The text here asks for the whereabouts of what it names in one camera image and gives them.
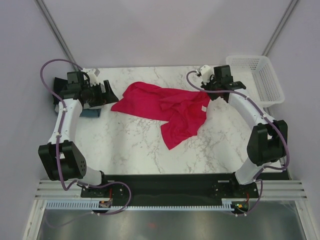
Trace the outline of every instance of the white basket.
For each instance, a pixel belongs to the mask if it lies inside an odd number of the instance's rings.
[[[281,104],[285,100],[276,72],[266,56],[233,55],[228,56],[233,80],[241,81],[250,97],[262,108]]]

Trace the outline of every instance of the red towel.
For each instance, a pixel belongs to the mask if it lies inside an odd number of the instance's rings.
[[[126,89],[123,99],[114,104],[111,111],[168,121],[161,126],[161,133],[170,150],[197,135],[198,129],[207,119],[203,107],[207,107],[209,101],[205,92],[135,82]]]

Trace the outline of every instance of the gray metal surface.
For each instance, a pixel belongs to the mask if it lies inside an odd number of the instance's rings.
[[[111,216],[86,215],[61,227],[42,221],[38,240],[304,240],[295,205],[261,202],[247,217],[216,211],[124,211]],[[46,210],[60,225],[83,210]]]

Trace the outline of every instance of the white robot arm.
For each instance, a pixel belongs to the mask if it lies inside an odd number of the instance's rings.
[[[103,84],[92,84],[89,75],[82,71],[68,72],[67,80],[55,78],[54,86],[54,92],[64,104],[54,98],[54,104],[59,107],[57,121],[48,143],[38,149],[46,173],[50,180],[59,181],[59,161],[64,181],[80,180],[84,184],[100,185],[103,172],[88,167],[85,157],[75,145],[77,123],[84,108],[97,109],[119,100],[108,80]]]
[[[285,121],[276,121],[261,107],[253,105],[252,99],[248,100],[249,93],[246,86],[240,81],[233,81],[229,65],[215,67],[214,71],[208,65],[204,65],[196,73],[198,77],[202,77],[201,87],[207,91],[211,100],[222,97],[240,113],[252,131],[247,146],[248,158],[235,172],[239,185],[251,184],[266,166],[286,155],[279,135],[268,121],[279,129],[285,141],[287,141],[288,126]]]

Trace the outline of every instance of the marble table surface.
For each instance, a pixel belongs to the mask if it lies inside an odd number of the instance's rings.
[[[109,80],[119,99],[131,83],[139,81],[194,91],[186,81],[187,72],[194,69],[192,66],[100,68],[98,80]],[[193,79],[199,86],[200,78]],[[172,150],[162,139],[160,126],[165,122],[113,112],[111,106],[102,108],[100,118],[81,117],[75,140],[87,165],[105,174],[232,173],[248,157],[251,130],[221,98],[209,103],[207,120],[198,135]]]

